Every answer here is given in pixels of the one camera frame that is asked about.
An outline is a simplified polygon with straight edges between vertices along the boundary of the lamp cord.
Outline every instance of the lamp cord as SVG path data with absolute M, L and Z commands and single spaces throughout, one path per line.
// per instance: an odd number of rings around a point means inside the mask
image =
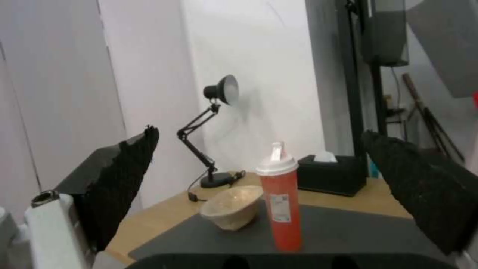
M 204 173 L 202 173 L 197 179 L 195 179 L 191 185 L 189 185 L 189 187 L 187 188 L 187 197 L 188 199 L 191 201 L 191 202 L 206 202 L 207 200 L 206 199 L 201 199 L 199 198 L 195 193 L 191 192 L 191 188 L 192 186 L 198 182 L 207 172 L 209 171 L 209 169 L 206 169 L 206 171 L 204 171 Z M 233 181 L 229 184 L 229 188 L 232 187 L 232 185 L 237 182 L 239 179 L 243 178 L 246 176 L 246 171 L 242 170 L 241 172 L 236 172 L 234 173 L 234 175 L 232 176 L 233 177 Z

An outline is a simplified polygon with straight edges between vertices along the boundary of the lamp base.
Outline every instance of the lamp base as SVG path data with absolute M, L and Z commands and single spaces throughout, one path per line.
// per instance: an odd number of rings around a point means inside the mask
M 201 187 L 205 189 L 217 188 L 234 182 L 234 178 L 229 173 L 215 173 L 212 178 L 205 176 L 201 179 Z

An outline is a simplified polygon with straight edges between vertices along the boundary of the lamp arm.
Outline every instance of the lamp arm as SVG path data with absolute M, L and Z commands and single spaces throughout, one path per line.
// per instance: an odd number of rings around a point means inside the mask
M 179 129 L 177 132 L 177 136 L 179 140 L 181 140 L 191 152 L 206 166 L 209 168 L 210 172 L 215 170 L 214 162 L 210 161 L 199 149 L 197 149 L 188 139 L 187 137 L 194 132 L 197 128 L 201 127 L 204 123 L 209 121 L 211 118 L 217 115 L 219 112 L 219 107 L 221 105 L 217 103 L 212 103 L 210 107 L 208 107 L 204 112 L 202 112 L 199 116 L 193 119 L 190 123 L 188 123 L 185 127 Z M 204 115 L 208 112 L 212 112 L 207 118 L 203 119 L 201 122 L 197 123 Z

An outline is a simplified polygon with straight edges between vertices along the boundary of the light stand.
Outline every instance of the light stand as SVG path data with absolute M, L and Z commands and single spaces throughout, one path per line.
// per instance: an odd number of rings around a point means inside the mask
M 177 136 L 207 167 L 207 176 L 201 179 L 201 187 L 215 188 L 232 184 L 236 179 L 229 173 L 214 173 L 217 171 L 214 160 L 199 151 L 199 149 L 197 149 L 187 138 L 197 128 L 201 127 L 204 123 L 217 115 L 219 108 L 221 107 L 221 105 L 217 103 L 217 99 L 220 99 L 226 104 L 231 104 L 237 99 L 237 81 L 232 75 L 225 76 L 217 85 L 205 87 L 204 95 L 211 101 L 211 105 L 185 127 L 181 128 L 177 132 Z

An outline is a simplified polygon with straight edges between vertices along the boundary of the red object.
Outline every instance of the red object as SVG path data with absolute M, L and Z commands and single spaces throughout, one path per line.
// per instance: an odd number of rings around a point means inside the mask
M 295 252 L 302 247 L 296 170 L 261 176 L 264 198 L 276 247 Z
M 473 95 L 473 99 L 475 100 L 475 106 L 478 108 L 478 91 Z

